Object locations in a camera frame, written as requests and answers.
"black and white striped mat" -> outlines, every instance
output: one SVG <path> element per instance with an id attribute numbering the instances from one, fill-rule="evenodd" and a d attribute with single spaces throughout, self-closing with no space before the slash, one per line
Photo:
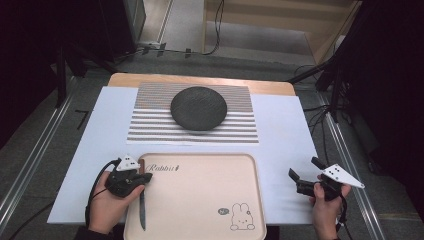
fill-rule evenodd
<path id="1" fill-rule="evenodd" d="M 172 99 L 193 86 L 199 85 L 142 83 L 134 104 L 127 144 L 259 145 L 248 87 L 204 85 L 224 97 L 228 108 L 225 120 L 210 131 L 190 131 L 178 125 L 171 116 Z"/>

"hand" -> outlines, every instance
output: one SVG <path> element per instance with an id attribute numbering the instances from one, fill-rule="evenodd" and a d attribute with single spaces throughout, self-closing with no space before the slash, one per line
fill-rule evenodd
<path id="1" fill-rule="evenodd" d="M 343 185 L 342 195 L 346 197 L 350 192 L 351 186 Z M 310 198 L 314 204 L 312 211 L 312 223 L 318 239 L 337 239 L 336 219 L 340 212 L 342 199 L 337 197 L 331 201 L 325 201 L 325 193 L 320 183 L 314 185 L 315 198 Z"/>
<path id="2" fill-rule="evenodd" d="M 105 183 L 110 172 L 103 172 L 94 190 L 94 195 L 105 189 Z M 94 232 L 108 234 L 124 215 L 125 210 L 144 190 L 144 186 L 136 187 L 130 195 L 120 198 L 108 190 L 95 196 L 91 202 L 90 225 L 88 229 Z"/>

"black plate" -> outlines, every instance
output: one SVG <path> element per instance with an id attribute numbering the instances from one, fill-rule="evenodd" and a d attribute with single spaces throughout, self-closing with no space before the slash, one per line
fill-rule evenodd
<path id="1" fill-rule="evenodd" d="M 190 87 L 175 95 L 171 102 L 171 114 L 185 129 L 208 131 L 224 121 L 227 103 L 215 90 Z"/>

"pink tray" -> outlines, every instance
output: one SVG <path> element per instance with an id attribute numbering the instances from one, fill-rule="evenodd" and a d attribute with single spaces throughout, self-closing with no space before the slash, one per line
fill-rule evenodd
<path id="1" fill-rule="evenodd" d="M 139 199 L 124 238 L 259 240 L 266 226 L 255 160 L 247 154 L 145 154 L 146 231 Z"/>

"rabbit cartoon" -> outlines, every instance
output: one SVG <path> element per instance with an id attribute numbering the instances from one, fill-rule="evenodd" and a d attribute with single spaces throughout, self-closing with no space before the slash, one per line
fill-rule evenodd
<path id="1" fill-rule="evenodd" d="M 253 230 L 253 217 L 249 211 L 249 205 L 242 203 L 241 205 L 236 203 L 233 205 L 233 217 L 231 219 L 232 225 L 231 230 Z"/>

